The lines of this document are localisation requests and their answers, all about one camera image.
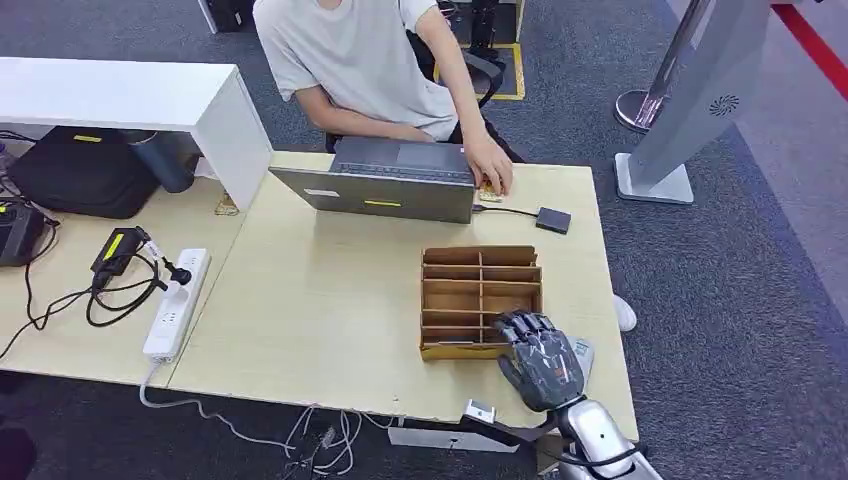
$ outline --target black bag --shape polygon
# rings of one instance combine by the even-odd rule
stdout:
[[[50,210],[130,218],[159,186],[120,130],[56,127],[8,169],[21,194]]]

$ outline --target cardboard divider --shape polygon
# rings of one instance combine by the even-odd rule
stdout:
[[[533,247],[481,247],[480,253],[484,266],[536,266],[536,249]]]
[[[509,345],[504,336],[501,335],[501,332],[494,329],[483,330],[483,343],[488,345]]]
[[[430,280],[480,280],[478,265],[424,265],[424,278]]]
[[[425,328],[422,330],[424,343],[480,343],[480,330],[476,328]]]
[[[421,270],[421,356],[496,358],[508,350],[495,319],[541,312],[542,271],[527,246],[431,248]]]
[[[480,252],[474,247],[428,248],[424,264],[429,265],[480,265]]]
[[[481,325],[480,312],[460,310],[423,310],[421,328],[430,327],[474,327]]]
[[[541,283],[483,282],[481,310],[484,312],[510,312],[541,309]]]
[[[541,267],[483,266],[481,280],[504,282],[541,282]]]

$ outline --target white cable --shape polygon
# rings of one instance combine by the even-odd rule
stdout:
[[[395,417],[391,417],[391,418],[389,418],[389,424],[388,425],[380,425],[379,423],[377,423],[376,420],[371,418],[371,416],[368,415],[367,413],[363,413],[362,415],[364,415],[365,418],[367,418],[368,421],[373,423],[377,428],[382,428],[383,430],[388,430],[389,428],[391,428],[392,423],[395,421]]]
[[[238,430],[236,430],[236,427],[232,424],[232,422],[230,422],[229,420],[227,420],[223,416],[221,416],[217,413],[213,413],[213,414],[210,415],[210,414],[207,414],[206,412],[204,412],[203,411],[203,404],[200,403],[200,400],[195,400],[195,399],[192,398],[192,399],[188,399],[188,400],[180,400],[180,401],[177,401],[177,402],[167,402],[167,403],[154,403],[154,402],[149,401],[147,399],[147,396],[145,395],[145,390],[147,389],[147,386],[150,383],[150,379],[153,378],[153,374],[156,373],[156,370],[159,368],[160,365],[162,365],[161,362],[156,362],[156,361],[153,362],[153,364],[150,366],[150,371],[147,373],[147,376],[144,378],[144,382],[141,384],[141,388],[139,388],[139,390],[138,390],[138,399],[141,401],[141,403],[145,407],[149,407],[149,408],[170,408],[170,407],[178,407],[180,405],[194,404],[194,405],[197,405],[197,412],[200,414],[201,417],[203,417],[207,420],[209,420],[211,418],[216,418],[216,419],[220,420],[221,423],[230,427],[230,431],[233,432],[233,435],[237,436],[238,438],[240,438],[242,440],[245,440],[245,441],[248,441],[248,442],[251,442],[251,443],[258,443],[258,444],[261,444],[261,445],[274,445],[276,447],[280,447],[280,448],[283,449],[283,451],[286,453],[287,456],[288,456],[289,450],[295,449],[294,447],[291,447],[291,446],[289,446],[285,443],[275,442],[273,440],[262,440],[262,439],[258,439],[258,438],[248,437],[247,435],[240,433]]]
[[[248,442],[251,442],[251,443],[258,443],[260,445],[273,445],[273,446],[276,446],[276,447],[280,447],[280,448],[283,449],[283,453],[285,453],[286,458],[288,458],[288,459],[291,459],[291,455],[289,455],[289,450],[297,450],[296,447],[290,446],[289,443],[291,443],[292,437],[294,436],[295,432],[298,430],[298,427],[300,426],[300,424],[303,423],[303,429],[301,430],[301,436],[305,435],[306,432],[309,430],[309,422],[310,422],[310,420],[312,420],[312,414],[315,412],[315,409],[316,409],[315,405],[310,405],[309,407],[306,407],[303,410],[303,412],[301,412],[300,417],[298,417],[297,421],[295,422],[294,426],[292,427],[291,431],[289,432],[289,436],[286,438],[286,442],[282,443],[282,442],[275,442],[275,441],[272,441],[272,440],[262,440],[262,439],[258,439],[258,438],[248,437],[247,435],[240,433],[238,430],[236,430],[236,427],[232,424],[232,422],[230,422],[229,420],[227,420],[223,416],[221,416],[217,413],[207,414],[203,410],[203,404],[200,402],[200,400],[196,400],[196,399],[192,398],[192,399],[187,399],[187,400],[179,400],[179,401],[176,401],[176,402],[166,402],[166,403],[151,402],[151,401],[147,400],[147,396],[145,395],[145,392],[147,390],[148,385],[150,384],[151,378],[153,378],[153,374],[156,373],[156,370],[161,365],[162,365],[162,362],[153,361],[153,363],[150,366],[150,371],[147,372],[147,376],[144,378],[144,382],[142,382],[141,388],[139,388],[138,399],[139,399],[139,401],[141,401],[141,403],[145,407],[149,407],[149,408],[170,408],[170,407],[178,407],[180,405],[191,405],[191,404],[196,405],[197,406],[197,412],[204,419],[208,420],[208,419],[211,419],[211,418],[215,418],[217,420],[220,420],[221,423],[223,423],[224,425],[226,425],[230,428],[230,431],[233,433],[233,435],[235,435],[236,437],[238,437],[242,440],[245,440],[245,441],[248,441]],[[367,413],[351,411],[350,413],[356,415],[357,419],[359,420],[359,422],[356,425],[356,431],[353,432],[353,435],[351,435],[350,420],[348,420],[348,417],[347,417],[348,413],[349,412],[347,412],[345,410],[341,410],[339,412],[339,422],[341,424],[342,438],[340,440],[336,441],[336,442],[331,443],[327,447],[327,448],[333,448],[333,447],[337,447],[339,445],[344,444],[344,448],[342,449],[341,452],[339,452],[339,454],[336,456],[336,458],[334,458],[333,461],[331,461],[327,465],[313,466],[312,471],[316,475],[321,475],[321,476],[344,475],[345,473],[347,473],[347,472],[349,472],[353,469],[353,465],[354,465],[353,442],[356,441],[356,438],[359,436],[359,432],[362,430],[362,423],[363,423],[362,417],[363,416],[366,419],[368,419],[369,422],[374,424],[376,427],[381,428],[383,430],[388,430],[392,426],[392,423],[394,423],[394,417],[389,419],[388,425],[381,425],[376,420],[371,418],[371,416],[368,415]],[[340,470],[338,472],[328,472],[328,471],[326,471],[328,468],[331,468],[335,464],[337,464],[345,455],[347,455],[348,459],[350,460],[347,468],[345,468],[344,470]]]
[[[328,463],[327,465],[314,467],[313,471],[315,473],[317,473],[318,475],[330,475],[331,473],[333,475],[344,475],[345,473],[347,473],[351,469],[353,469],[353,442],[356,440],[356,437],[359,435],[359,431],[362,428],[362,416],[360,415],[359,412],[354,412],[354,413],[359,418],[359,423],[356,426],[356,433],[354,433],[353,438],[351,438],[350,437],[350,421],[347,419],[347,412],[345,412],[344,410],[341,411],[340,418],[341,418],[341,427],[342,427],[342,439],[345,443],[345,448],[338,454],[338,456],[336,456],[335,459],[333,459],[332,462]],[[338,472],[326,472],[326,471],[324,471],[327,468],[330,468],[333,465],[335,465],[336,463],[338,463],[338,461],[342,459],[342,457],[344,456],[345,453],[348,454],[348,458],[350,459],[350,463],[347,466],[347,468],[345,468],[344,470],[338,471]]]

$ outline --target robotic hand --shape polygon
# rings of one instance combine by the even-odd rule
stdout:
[[[498,358],[504,376],[530,409],[552,414],[563,438],[574,439],[573,455],[559,457],[560,478],[662,480],[609,412],[583,394],[589,372],[574,346],[585,343],[569,341],[537,313],[504,314],[495,326],[513,350],[512,358]]]

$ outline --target white t-shirt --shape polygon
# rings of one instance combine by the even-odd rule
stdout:
[[[283,99],[321,85],[333,103],[447,140],[457,125],[447,88],[421,73],[404,28],[415,32],[435,0],[258,0],[259,40]]]

